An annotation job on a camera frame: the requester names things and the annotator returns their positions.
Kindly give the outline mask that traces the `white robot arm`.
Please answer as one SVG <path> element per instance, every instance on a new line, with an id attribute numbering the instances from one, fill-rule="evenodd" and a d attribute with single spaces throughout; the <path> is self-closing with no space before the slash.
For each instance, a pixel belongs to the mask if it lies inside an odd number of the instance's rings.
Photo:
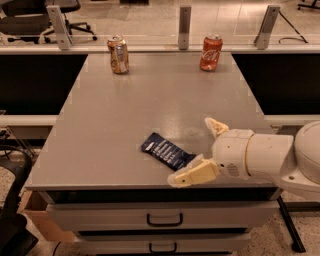
<path id="1" fill-rule="evenodd" d="M 205 184 L 220 176 L 265 179 L 292 194 L 320 200 L 320 122 L 304 125 L 296 135 L 259 134 L 205 120 L 215 138 L 212 157 L 196 156 L 168 176 L 176 188 Z"/>

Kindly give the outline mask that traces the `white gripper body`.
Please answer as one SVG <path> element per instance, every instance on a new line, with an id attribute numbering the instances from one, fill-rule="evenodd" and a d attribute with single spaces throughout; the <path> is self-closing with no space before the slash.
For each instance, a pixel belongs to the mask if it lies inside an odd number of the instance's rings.
<path id="1" fill-rule="evenodd" d="M 232 129 L 219 135 L 212 146 L 213 159 L 222 174 L 248 179 L 246 153 L 252 130 Z"/>

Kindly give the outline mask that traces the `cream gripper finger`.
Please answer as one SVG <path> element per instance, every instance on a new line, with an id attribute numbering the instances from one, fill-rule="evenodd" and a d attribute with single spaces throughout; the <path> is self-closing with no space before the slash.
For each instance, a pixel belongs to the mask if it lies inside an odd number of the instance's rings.
<path id="1" fill-rule="evenodd" d="M 167 182 L 172 187 L 183 188 L 214 181 L 219 175 L 217 163 L 213 159 L 205 159 L 200 154 L 186 167 L 169 175 Z"/>
<path id="2" fill-rule="evenodd" d="M 226 124 L 213 118 L 206 118 L 205 124 L 215 138 L 229 130 L 229 127 Z"/>

